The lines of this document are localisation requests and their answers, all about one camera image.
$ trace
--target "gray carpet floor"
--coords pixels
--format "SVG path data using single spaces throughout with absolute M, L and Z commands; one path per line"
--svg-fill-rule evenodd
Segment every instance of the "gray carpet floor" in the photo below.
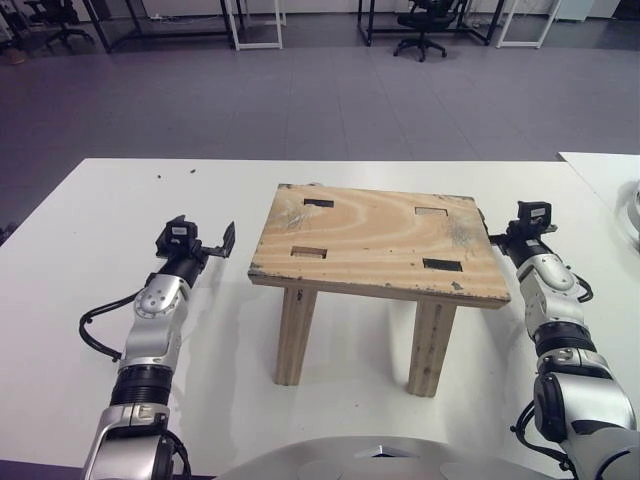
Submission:
M 447 35 L 435 39 L 448 58 L 430 51 L 424 64 L 415 51 L 391 55 L 397 36 L 362 46 L 352 15 L 290 16 L 282 51 L 237 53 L 208 38 L 106 55 L 78 40 L 75 54 L 56 47 L 0 66 L 0 226 L 26 218 L 86 157 L 640 153 L 637 27 L 558 24 L 541 50 Z

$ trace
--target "black office chair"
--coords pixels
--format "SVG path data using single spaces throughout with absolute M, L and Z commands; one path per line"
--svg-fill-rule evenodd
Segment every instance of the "black office chair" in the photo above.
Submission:
M 433 47 L 442 52 L 442 57 L 447 56 L 447 50 L 435 42 L 429 40 L 425 34 L 444 32 L 451 22 L 453 22 L 460 14 L 461 0 L 413 0 L 413 7 L 409 13 L 401 13 L 398 15 L 398 23 L 404 27 L 412 28 L 420 33 L 419 38 L 405 38 L 402 40 L 393 52 L 393 56 L 409 47 L 418 47 L 420 49 L 420 62 L 424 62 L 427 54 L 427 48 Z
M 84 30 L 67 27 L 67 24 L 77 25 L 80 23 L 78 12 L 73 8 L 72 0 L 27 0 L 24 3 L 29 5 L 35 12 L 34 15 L 29 17 L 32 21 L 60 26 L 60 30 L 45 40 L 48 48 L 51 48 L 51 42 L 54 40 L 60 40 L 67 48 L 71 48 L 68 39 L 72 35 L 79 35 L 85 40 L 94 43 L 93 37 Z

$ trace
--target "wooden stool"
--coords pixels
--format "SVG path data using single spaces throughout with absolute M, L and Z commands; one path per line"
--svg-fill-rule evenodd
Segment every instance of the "wooden stool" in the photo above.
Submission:
M 284 288 L 275 382 L 300 382 L 318 291 L 418 302 L 409 393 L 433 397 L 458 305 L 509 293 L 472 198 L 280 185 L 249 269 Z

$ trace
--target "desk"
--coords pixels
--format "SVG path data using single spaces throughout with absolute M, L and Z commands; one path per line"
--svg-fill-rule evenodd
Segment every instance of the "desk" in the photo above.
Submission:
M 496 249 L 512 301 L 459 309 L 435 398 L 404 391 L 414 305 L 335 294 L 318 297 L 300 385 L 274 385 L 282 294 L 246 273 L 277 185 L 310 182 L 470 195 L 491 232 L 515 218 L 517 200 L 553 203 L 560 230 L 547 243 L 591 283 L 592 337 L 640 411 L 640 256 L 612 234 L 610 212 L 567 163 L 89 159 L 0 247 L 2 458 L 82 465 L 116 366 L 80 340 L 79 317 L 140 288 L 162 263 L 160 230 L 185 213 L 205 244 L 231 220 L 237 228 L 231 257 L 211 260 L 194 286 L 169 403 L 194 474 L 312 438 L 385 434 L 560 475 L 508 430 L 531 400 L 536 356 L 515 269 Z M 584 211 L 602 228 L 585 227 Z M 121 348 L 132 318 L 117 310 L 92 333 Z
M 500 20 L 500 15 L 502 14 L 502 9 L 504 8 L 504 3 L 506 0 L 498 0 L 498 4 L 496 5 L 496 10 L 493 13 L 493 18 L 491 19 L 491 25 L 489 25 L 489 31 L 486 35 L 480 33 L 477 29 L 472 28 L 464 23 L 464 15 L 467 11 L 467 6 L 469 5 L 468 0 L 462 0 L 462 9 L 460 11 L 460 15 L 458 16 L 458 20 L 456 22 L 456 26 L 454 28 L 450 28 L 445 30 L 447 33 L 468 33 L 473 35 L 474 37 L 482 40 L 485 45 L 489 45 L 491 43 L 491 38 L 493 37 L 493 32 L 498 25 L 498 20 Z M 362 28 L 362 2 L 363 0 L 358 0 L 358 30 L 362 35 L 362 38 L 368 47 L 373 43 L 373 34 L 374 33 L 407 33 L 412 32 L 411 29 L 408 28 L 400 28 L 400 27 L 378 27 L 375 28 L 373 26 L 373 19 L 375 16 L 376 10 L 376 0 L 369 0 L 369 15 L 368 15 L 368 24 L 367 28 Z
M 131 22 L 133 23 L 133 29 L 130 29 L 127 33 L 121 35 L 117 40 L 110 41 L 108 35 L 105 30 L 102 28 L 102 20 L 98 18 L 96 15 L 96 11 L 91 5 L 91 0 L 82 0 L 84 2 L 85 8 L 89 13 L 89 17 L 91 18 L 91 23 L 96 29 L 98 37 L 104 46 L 104 49 L 107 53 L 112 53 L 119 46 L 124 44 L 129 40 L 141 40 L 141 39 L 149 39 L 149 38 L 183 38 L 183 37 L 204 37 L 204 36 L 225 36 L 227 37 L 227 41 L 229 42 L 229 46 L 233 48 L 233 33 L 231 30 L 231 25 L 229 23 L 229 18 L 227 14 L 227 6 L 225 0 L 220 0 L 220 8 L 222 10 L 222 18 L 224 20 L 224 30 L 193 30 L 193 31 L 166 31 L 166 32 L 153 32 L 153 31 L 144 31 L 142 24 L 134 11 L 133 5 L 131 4 L 131 0 L 125 0 L 127 4 L 127 10 L 129 11 L 129 15 L 131 16 Z

